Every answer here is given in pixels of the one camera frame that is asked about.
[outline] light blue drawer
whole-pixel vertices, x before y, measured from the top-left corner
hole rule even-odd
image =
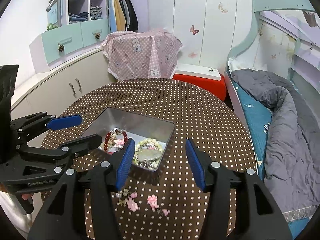
[[[93,20],[81,23],[81,32],[84,47],[104,41],[108,36],[108,19]]]
[[[41,34],[47,63],[51,63],[64,55],[83,48],[80,23],[62,26]],[[60,45],[64,51],[59,52]]]

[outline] white cabinet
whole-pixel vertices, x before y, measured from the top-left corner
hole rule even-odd
[[[85,57],[62,69],[31,91],[12,111],[11,120],[46,111],[60,116],[81,96],[115,82],[108,73],[108,62],[102,51]],[[40,147],[46,133],[28,143]]]

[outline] brown polka dot tablecloth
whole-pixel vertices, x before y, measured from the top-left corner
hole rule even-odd
[[[136,212],[118,205],[112,194],[115,214],[123,239],[197,239],[204,221],[209,194],[202,193],[194,182],[185,154],[185,141],[192,138],[212,161],[229,169],[256,169],[250,137],[237,116],[210,92],[195,85],[170,79],[132,79],[98,88],[73,103],[62,116],[80,114],[83,123],[59,131],[49,131],[42,147],[54,149],[59,144],[79,138],[107,107],[173,121],[173,148],[160,182],[151,186],[128,178],[125,188],[137,191]],[[88,154],[74,161],[78,172],[92,169],[101,156]],[[45,198],[50,192],[42,193]],[[158,196],[158,205],[170,211],[160,216],[147,205],[148,195]],[[229,234],[235,226],[236,191],[230,194]],[[88,237],[94,239],[91,220],[90,191],[85,199]]]

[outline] cabinet door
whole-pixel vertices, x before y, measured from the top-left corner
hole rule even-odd
[[[75,84],[76,93],[81,93],[81,96],[116,82],[116,78],[108,72],[108,61],[102,51],[71,65],[68,67],[68,72],[70,72],[68,75],[72,77],[70,82]]]
[[[27,100],[34,113],[47,111],[48,114],[60,116],[80,95],[75,95],[69,85],[69,77],[62,70],[42,83],[28,96]]]
[[[31,105],[26,99],[23,99],[17,106],[11,111],[11,120],[18,119],[27,115],[33,114]]]
[[[51,63],[66,54],[83,48],[80,23],[62,26],[41,34],[47,63]]]
[[[81,23],[84,47],[104,41],[108,35],[108,19],[92,20]]]

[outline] pink tablecloth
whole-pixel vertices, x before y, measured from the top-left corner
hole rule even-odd
[[[170,78],[181,46],[181,41],[166,30],[147,33],[118,31],[109,34],[101,45],[109,60],[109,73],[120,81]]]

